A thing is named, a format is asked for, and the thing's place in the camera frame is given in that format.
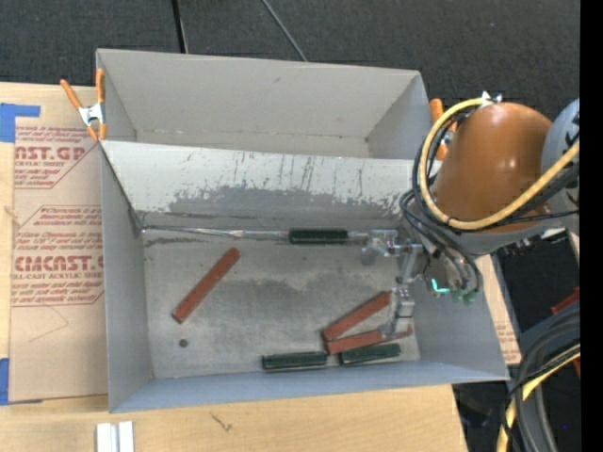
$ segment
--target white cardboard box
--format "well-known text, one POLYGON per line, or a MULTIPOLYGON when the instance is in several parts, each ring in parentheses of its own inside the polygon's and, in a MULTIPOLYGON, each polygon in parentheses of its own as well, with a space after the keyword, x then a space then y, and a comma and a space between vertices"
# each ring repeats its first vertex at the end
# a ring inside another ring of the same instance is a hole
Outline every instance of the white cardboard box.
POLYGON ((362 266, 360 244, 283 237, 399 225, 431 126, 419 72, 117 50, 97 65, 113 412, 507 378, 484 296, 428 293, 414 296, 401 361, 261 368, 262 355, 321 350, 323 328, 395 285, 395 259, 362 266), (177 323, 172 310, 231 247, 238 262, 177 323))

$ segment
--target blue tape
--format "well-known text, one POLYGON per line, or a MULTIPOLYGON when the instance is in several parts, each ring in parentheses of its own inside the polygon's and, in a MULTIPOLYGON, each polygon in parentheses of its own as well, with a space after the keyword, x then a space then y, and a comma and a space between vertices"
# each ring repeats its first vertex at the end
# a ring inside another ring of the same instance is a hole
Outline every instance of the blue tape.
POLYGON ((18 117, 39 117, 39 105, 0 104, 0 142, 15 141, 15 122, 18 117))
POLYGON ((8 358, 0 359, 0 406, 8 405, 8 358))

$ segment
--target yellow cable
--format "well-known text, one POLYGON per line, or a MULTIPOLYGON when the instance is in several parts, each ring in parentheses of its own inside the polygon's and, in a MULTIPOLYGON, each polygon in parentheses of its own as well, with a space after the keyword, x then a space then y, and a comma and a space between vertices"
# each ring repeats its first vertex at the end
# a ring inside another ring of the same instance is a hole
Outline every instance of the yellow cable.
MULTIPOLYGON (((554 368, 547 371, 543 375, 530 380, 529 382, 525 383, 521 387, 521 396, 522 396, 523 400, 526 400, 530 396, 530 394, 534 391, 534 389, 538 385, 540 385, 545 379, 550 377, 550 375, 552 375, 553 373, 555 373, 557 370, 559 370, 563 366, 567 365, 568 363, 573 362, 576 358, 578 358, 580 356, 580 345, 579 344, 570 348, 570 350, 568 350, 568 352, 571 350, 576 350, 576 352, 573 353, 572 355, 570 355, 566 360, 561 362, 559 365, 555 366, 554 368)), ((513 426, 516 416, 517 416, 517 404, 515 403, 515 399, 513 398, 511 400, 511 403, 509 404, 509 407, 507 407, 507 411, 505 412, 505 417, 504 417, 504 420, 507 422, 507 426, 509 428, 511 428, 513 426)), ((506 452, 508 444, 509 444, 509 437, 507 436, 507 431, 505 430, 505 427, 500 426, 500 430, 498 431, 498 439, 497 439, 497 452, 506 452)))
POLYGON ((483 105, 488 102, 489 101, 487 99, 481 97, 478 99, 470 99, 468 101, 464 101, 457 105, 454 105, 448 111, 446 111, 442 115, 442 117, 437 120, 430 132, 427 134, 418 163, 419 187, 421 191, 421 196, 425 200, 427 207, 438 220, 459 230, 475 231, 496 224, 499 221, 507 218, 512 213, 517 211, 517 209, 523 206, 526 202, 536 196, 536 194, 541 192, 545 188, 545 186, 579 153, 578 141, 566 153, 564 153, 562 157, 553 166, 551 166, 551 168, 547 172, 540 176, 540 178, 534 184, 532 184, 526 191, 524 191, 521 196, 519 196, 515 201, 511 202, 500 211, 497 211, 496 213, 487 218, 477 219, 475 221, 461 221, 459 219, 452 218, 446 215, 435 204, 435 201, 433 200, 432 195, 429 191, 429 186, 427 182, 427 159, 433 138, 435 137, 435 134, 438 132, 440 127, 442 127, 442 125, 446 121, 448 121, 452 115, 467 107, 483 105))

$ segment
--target gray floor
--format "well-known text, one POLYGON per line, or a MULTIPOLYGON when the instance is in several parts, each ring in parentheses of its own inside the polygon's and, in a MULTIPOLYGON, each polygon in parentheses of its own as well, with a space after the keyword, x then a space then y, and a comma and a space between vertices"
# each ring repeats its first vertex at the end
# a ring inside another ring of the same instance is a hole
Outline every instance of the gray floor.
MULTIPOLYGON (((579 97, 580 0, 267 0, 301 54, 262 0, 178 1, 191 54, 419 70, 428 96, 446 106, 486 90, 550 119, 579 97)), ((181 50, 171 0, 0 2, 3 81, 55 84, 67 78, 91 85, 96 48, 181 50)), ((544 243, 538 250, 507 259, 505 267, 524 325, 578 285, 565 246, 544 243), (519 298, 534 286, 545 289, 544 283, 553 291, 519 298)), ((568 380, 572 385, 557 383, 561 391, 550 403, 561 404, 552 411, 562 430, 560 450, 580 450, 579 420, 563 421, 579 418, 579 387, 568 380)), ((497 384, 473 392, 494 405, 500 397, 497 384)), ((473 449, 494 450, 495 428, 467 424, 473 449)))

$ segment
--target white bracket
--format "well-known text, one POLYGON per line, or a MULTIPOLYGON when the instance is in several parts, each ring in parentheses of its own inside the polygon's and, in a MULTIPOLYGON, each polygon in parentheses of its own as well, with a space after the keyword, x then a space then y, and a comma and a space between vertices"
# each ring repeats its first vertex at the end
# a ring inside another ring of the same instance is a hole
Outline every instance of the white bracket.
POLYGON ((134 423, 97 424, 95 452, 134 452, 134 423))

